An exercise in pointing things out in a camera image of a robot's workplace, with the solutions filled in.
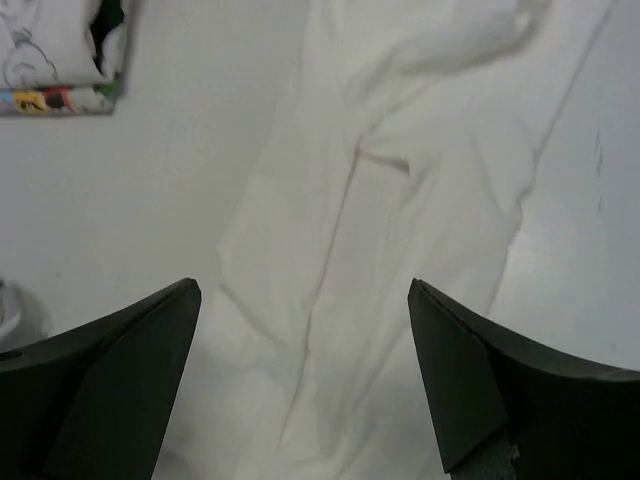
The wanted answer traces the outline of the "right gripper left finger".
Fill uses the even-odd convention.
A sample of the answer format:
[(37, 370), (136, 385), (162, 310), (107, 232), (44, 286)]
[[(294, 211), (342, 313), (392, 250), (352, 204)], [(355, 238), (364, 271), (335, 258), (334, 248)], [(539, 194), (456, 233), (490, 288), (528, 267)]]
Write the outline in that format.
[(2, 478), (151, 478), (200, 306), (185, 278), (2, 353)]

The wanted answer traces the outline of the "white red print t-shirt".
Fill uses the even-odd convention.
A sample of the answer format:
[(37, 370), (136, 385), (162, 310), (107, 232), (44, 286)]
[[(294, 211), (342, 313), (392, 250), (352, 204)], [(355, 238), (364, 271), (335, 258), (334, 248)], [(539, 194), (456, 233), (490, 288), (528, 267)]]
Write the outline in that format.
[(420, 278), (487, 312), (609, 1), (313, 1), (158, 479), (440, 479)]

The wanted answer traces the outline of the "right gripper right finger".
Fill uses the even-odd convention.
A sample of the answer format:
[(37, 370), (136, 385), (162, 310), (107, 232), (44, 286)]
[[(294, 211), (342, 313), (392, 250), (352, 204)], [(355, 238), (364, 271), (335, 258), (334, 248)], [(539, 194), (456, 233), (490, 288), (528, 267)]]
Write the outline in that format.
[(421, 280), (410, 321), (444, 471), (454, 479), (635, 479), (639, 374), (486, 319)]

